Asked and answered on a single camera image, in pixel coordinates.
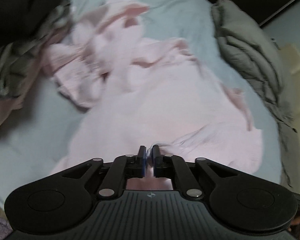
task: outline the gray blanket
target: gray blanket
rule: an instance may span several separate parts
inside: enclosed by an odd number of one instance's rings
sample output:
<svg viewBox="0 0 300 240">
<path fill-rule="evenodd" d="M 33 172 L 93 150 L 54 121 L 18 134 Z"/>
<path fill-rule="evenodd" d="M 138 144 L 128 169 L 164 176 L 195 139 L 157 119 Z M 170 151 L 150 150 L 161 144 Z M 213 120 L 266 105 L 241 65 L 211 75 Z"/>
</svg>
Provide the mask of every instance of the gray blanket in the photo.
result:
<svg viewBox="0 0 300 240">
<path fill-rule="evenodd" d="M 289 71 L 273 42 L 232 1 L 212 6 L 215 37 L 222 57 L 254 88 L 276 119 L 281 147 L 281 184 L 300 191 L 300 148 L 293 121 Z"/>
</svg>

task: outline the light blue bedsheet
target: light blue bedsheet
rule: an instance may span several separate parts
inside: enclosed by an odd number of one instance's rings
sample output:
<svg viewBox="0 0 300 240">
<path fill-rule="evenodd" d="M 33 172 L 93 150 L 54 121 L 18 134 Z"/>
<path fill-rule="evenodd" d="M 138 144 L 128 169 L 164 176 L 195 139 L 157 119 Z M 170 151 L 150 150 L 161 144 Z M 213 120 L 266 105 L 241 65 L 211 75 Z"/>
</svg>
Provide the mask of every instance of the light blue bedsheet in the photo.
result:
<svg viewBox="0 0 300 240">
<path fill-rule="evenodd" d="M 104 0 L 73 0 L 75 17 Z M 255 126 L 263 130 L 264 156 L 256 176 L 279 183 L 281 174 L 277 126 L 250 85 L 220 58 L 207 0 L 140 0 L 151 6 L 143 16 L 146 37 L 183 37 L 191 51 L 228 87 L 245 91 Z M 83 113 L 57 93 L 42 75 L 26 98 L 0 127 L 0 206 L 15 188 L 49 174 L 67 153 L 67 143 Z"/>
</svg>

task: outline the black circular pad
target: black circular pad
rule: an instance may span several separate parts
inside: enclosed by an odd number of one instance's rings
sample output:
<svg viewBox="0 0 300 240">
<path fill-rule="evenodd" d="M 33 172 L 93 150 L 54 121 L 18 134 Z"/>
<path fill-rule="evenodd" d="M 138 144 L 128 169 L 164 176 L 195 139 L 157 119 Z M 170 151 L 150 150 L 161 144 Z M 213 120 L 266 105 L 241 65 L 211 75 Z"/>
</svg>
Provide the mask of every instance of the black circular pad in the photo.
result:
<svg viewBox="0 0 300 240">
<path fill-rule="evenodd" d="M 65 196 L 56 190 L 40 190 L 28 198 L 28 205 L 32 209 L 41 212 L 55 210 L 62 206 Z"/>
<path fill-rule="evenodd" d="M 80 179 L 59 174 L 13 191 L 4 209 L 14 230 L 41 235 L 79 224 L 92 209 L 92 199 Z"/>
<path fill-rule="evenodd" d="M 237 195 L 239 203 L 251 209 L 265 209 L 274 203 L 273 195 L 260 188 L 249 188 L 240 191 Z"/>
<path fill-rule="evenodd" d="M 220 179 L 209 204 L 226 226 L 251 233 L 287 229 L 298 207 L 286 188 L 243 173 Z"/>
</svg>

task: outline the crumpled pink fabric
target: crumpled pink fabric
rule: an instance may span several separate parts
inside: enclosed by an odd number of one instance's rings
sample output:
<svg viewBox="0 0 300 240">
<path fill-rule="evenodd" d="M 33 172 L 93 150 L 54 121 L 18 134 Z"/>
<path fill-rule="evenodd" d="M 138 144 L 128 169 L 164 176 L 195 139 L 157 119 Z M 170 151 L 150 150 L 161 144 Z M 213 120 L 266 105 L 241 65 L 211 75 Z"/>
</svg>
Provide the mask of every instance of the crumpled pink fabric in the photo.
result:
<svg viewBox="0 0 300 240">
<path fill-rule="evenodd" d="M 61 92 L 91 107 L 52 172 L 95 157 L 112 162 L 154 143 L 186 161 L 205 157 L 257 171 L 261 130 L 242 92 L 226 88 L 184 39 L 143 37 L 139 15 L 147 10 L 135 0 L 108 0 L 79 21 L 71 43 L 50 47 L 50 71 Z M 152 177 L 149 167 L 146 178 L 130 179 L 127 188 L 171 189 L 171 183 Z"/>
</svg>

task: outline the white logo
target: white logo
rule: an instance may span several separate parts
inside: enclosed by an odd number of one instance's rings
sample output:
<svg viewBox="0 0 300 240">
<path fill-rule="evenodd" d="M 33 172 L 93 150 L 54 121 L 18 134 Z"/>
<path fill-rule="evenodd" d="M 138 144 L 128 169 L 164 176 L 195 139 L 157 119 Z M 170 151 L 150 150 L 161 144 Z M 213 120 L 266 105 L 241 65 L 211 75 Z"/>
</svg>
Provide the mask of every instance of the white logo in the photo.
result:
<svg viewBox="0 0 300 240">
<path fill-rule="evenodd" d="M 148 196 L 149 198 L 153 198 L 153 197 L 155 197 L 155 194 L 154 194 L 153 192 L 150 192 L 150 193 L 147 194 L 147 196 Z"/>
</svg>

